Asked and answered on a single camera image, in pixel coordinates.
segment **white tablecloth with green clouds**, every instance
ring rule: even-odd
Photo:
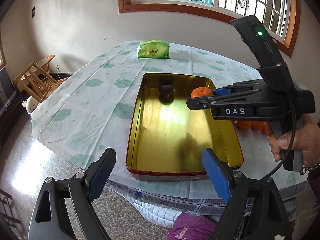
[[[139,41],[126,41],[88,63],[32,113],[32,134],[50,150],[86,169],[107,147],[117,161],[109,179],[151,193],[216,199],[209,180],[153,182],[135,180],[125,164],[135,100],[144,73],[180,73],[210,78],[217,88],[260,78],[257,70],[201,49],[170,44],[170,59],[137,58]],[[244,155],[240,167],[260,179],[276,163],[268,139],[259,131],[236,130]],[[283,168],[273,175],[279,189],[307,179]]]

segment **hand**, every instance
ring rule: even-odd
[[[292,150],[302,151],[303,164],[311,167],[320,163],[320,128],[309,115],[303,115],[304,127],[296,130]],[[271,127],[266,125],[266,134],[276,162],[281,160],[281,149],[287,150],[291,138],[291,131],[276,139]]]

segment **white wall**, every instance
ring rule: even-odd
[[[31,10],[36,7],[36,16]],[[1,23],[7,72],[14,79],[32,60],[50,54],[54,70],[74,73],[98,55],[126,40],[161,39],[212,51],[252,67],[258,63],[226,23],[180,13],[118,13],[118,0],[16,0]],[[301,22],[291,58],[294,79],[315,95],[320,118],[320,25],[301,1]]]

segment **tissue package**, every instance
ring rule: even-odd
[[[165,41],[142,41],[137,48],[138,58],[170,58],[169,49]]]

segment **floor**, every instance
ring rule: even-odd
[[[74,164],[59,157],[31,134],[31,117],[22,111],[14,120],[3,139],[0,149],[0,189],[12,195],[15,218],[23,228],[18,228],[27,238],[29,223],[37,195],[48,176],[56,180],[71,178],[79,171]],[[72,203],[66,206],[77,239],[84,239]],[[94,207],[102,225],[113,240],[166,239],[167,229],[145,220],[123,197],[104,188]]]

